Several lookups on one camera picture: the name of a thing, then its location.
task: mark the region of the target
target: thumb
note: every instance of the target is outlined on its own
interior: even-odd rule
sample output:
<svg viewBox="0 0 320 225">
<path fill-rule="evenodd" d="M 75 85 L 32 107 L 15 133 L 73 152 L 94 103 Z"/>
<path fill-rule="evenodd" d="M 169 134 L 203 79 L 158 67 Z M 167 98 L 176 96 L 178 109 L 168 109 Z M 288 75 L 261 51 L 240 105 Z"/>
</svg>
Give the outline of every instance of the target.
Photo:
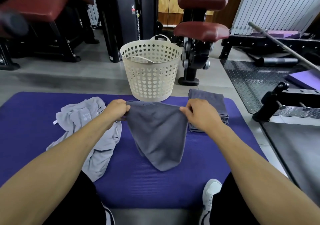
<svg viewBox="0 0 320 225">
<path fill-rule="evenodd" d="M 183 107 L 181 106 L 179 108 L 179 110 L 185 114 L 185 116 L 188 118 L 189 121 L 191 121 L 191 119 L 193 118 L 193 113 L 187 108 L 187 107 Z"/>
</svg>

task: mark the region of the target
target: person's left arm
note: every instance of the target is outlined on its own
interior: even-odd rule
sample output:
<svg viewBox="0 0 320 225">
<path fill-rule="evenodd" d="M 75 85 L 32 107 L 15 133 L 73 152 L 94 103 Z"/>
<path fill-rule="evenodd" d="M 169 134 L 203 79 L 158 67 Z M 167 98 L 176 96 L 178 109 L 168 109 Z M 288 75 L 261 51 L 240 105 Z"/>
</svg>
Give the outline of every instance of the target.
<svg viewBox="0 0 320 225">
<path fill-rule="evenodd" d="M 42 224 L 70 191 L 94 145 L 129 109 L 124 100 L 112 101 L 102 114 L 12 176 L 0 188 L 0 225 Z"/>
</svg>

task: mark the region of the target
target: basket handle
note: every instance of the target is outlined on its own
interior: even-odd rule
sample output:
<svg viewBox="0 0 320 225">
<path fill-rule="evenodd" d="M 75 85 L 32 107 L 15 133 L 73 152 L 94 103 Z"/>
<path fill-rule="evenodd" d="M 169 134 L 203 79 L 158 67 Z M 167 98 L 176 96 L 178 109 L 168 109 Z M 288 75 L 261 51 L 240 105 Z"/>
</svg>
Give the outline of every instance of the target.
<svg viewBox="0 0 320 225">
<path fill-rule="evenodd" d="M 132 57 L 130 57 L 131 61 L 133 61 L 133 60 L 132 60 L 132 58 L 133 58 L 133 57 L 138 57 L 138 58 L 141 58 L 141 59 L 147 60 L 147 61 L 149 61 L 149 62 L 156 63 L 156 62 L 154 62 L 154 61 L 151 61 L 150 59 L 147 59 L 147 58 L 145 58 L 145 57 L 141 57 L 141 56 L 132 56 Z"/>
<path fill-rule="evenodd" d="M 155 40 L 156 36 L 164 36 L 165 38 L 167 38 L 167 41 L 171 42 L 170 39 L 167 36 L 162 35 L 162 34 L 155 35 L 154 37 L 151 37 L 150 40 Z"/>
</svg>

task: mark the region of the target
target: basket rim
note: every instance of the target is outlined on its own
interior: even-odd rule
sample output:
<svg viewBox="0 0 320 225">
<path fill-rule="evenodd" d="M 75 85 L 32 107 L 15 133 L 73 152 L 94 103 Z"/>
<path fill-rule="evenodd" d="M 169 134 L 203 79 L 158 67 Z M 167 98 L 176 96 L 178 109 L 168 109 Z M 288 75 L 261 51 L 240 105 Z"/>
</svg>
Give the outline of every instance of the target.
<svg viewBox="0 0 320 225">
<path fill-rule="evenodd" d="M 168 43 L 168 44 L 172 44 L 172 45 L 174 45 L 174 46 L 178 47 L 178 48 L 179 48 L 179 51 L 180 51 L 181 53 L 179 53 L 179 54 L 178 54 L 178 57 L 176 57 L 176 58 L 174 58 L 174 59 L 171 59 L 170 61 L 174 61 L 174 60 L 176 60 L 176 59 L 178 59 L 178 58 L 180 58 L 180 57 L 181 57 L 182 49 L 181 49 L 179 46 L 177 46 L 177 45 L 173 44 L 172 42 L 162 41 L 162 40 L 150 40 L 150 39 L 148 39 L 148 40 L 131 41 L 131 42 L 128 42 L 128 43 L 126 43 L 125 45 L 123 45 L 123 46 L 120 48 L 120 54 L 121 54 L 122 58 L 125 58 L 125 59 L 127 59 L 127 60 L 129 60 L 129 61 L 130 61 L 130 59 L 129 59 L 129 58 L 131 58 L 131 57 L 135 57 L 135 56 L 138 56 L 138 55 L 134 55 L 134 56 L 131 56 L 131 57 L 125 57 L 124 55 L 122 55 L 122 52 L 123 52 L 122 48 L 124 48 L 124 47 L 125 47 L 125 48 L 127 48 L 127 46 L 126 46 L 126 45 L 131 44 L 131 43 L 134 43 L 134 42 L 144 42 L 144 41 L 161 41 L 161 42 L 166 42 L 166 43 Z M 132 62 L 141 63 L 141 64 L 159 64 L 159 63 L 165 63 L 165 62 L 170 62 L 170 61 L 148 62 L 148 63 L 145 63 L 145 62 L 138 62 L 138 61 L 132 61 Z"/>
</svg>

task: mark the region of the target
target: forearm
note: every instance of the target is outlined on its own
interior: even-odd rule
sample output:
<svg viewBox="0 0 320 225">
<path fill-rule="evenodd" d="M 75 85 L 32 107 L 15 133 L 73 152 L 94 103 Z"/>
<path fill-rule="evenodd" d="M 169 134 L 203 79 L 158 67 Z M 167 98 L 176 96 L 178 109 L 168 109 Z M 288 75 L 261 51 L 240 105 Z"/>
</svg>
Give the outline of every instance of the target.
<svg viewBox="0 0 320 225">
<path fill-rule="evenodd" d="M 69 192 L 90 150 L 112 123 L 102 113 L 10 178 L 0 188 L 0 225 L 42 224 Z"/>
<path fill-rule="evenodd" d="M 228 126 L 218 125 L 208 135 L 226 158 L 244 200 L 260 224 L 320 224 L 319 208 Z"/>
</svg>

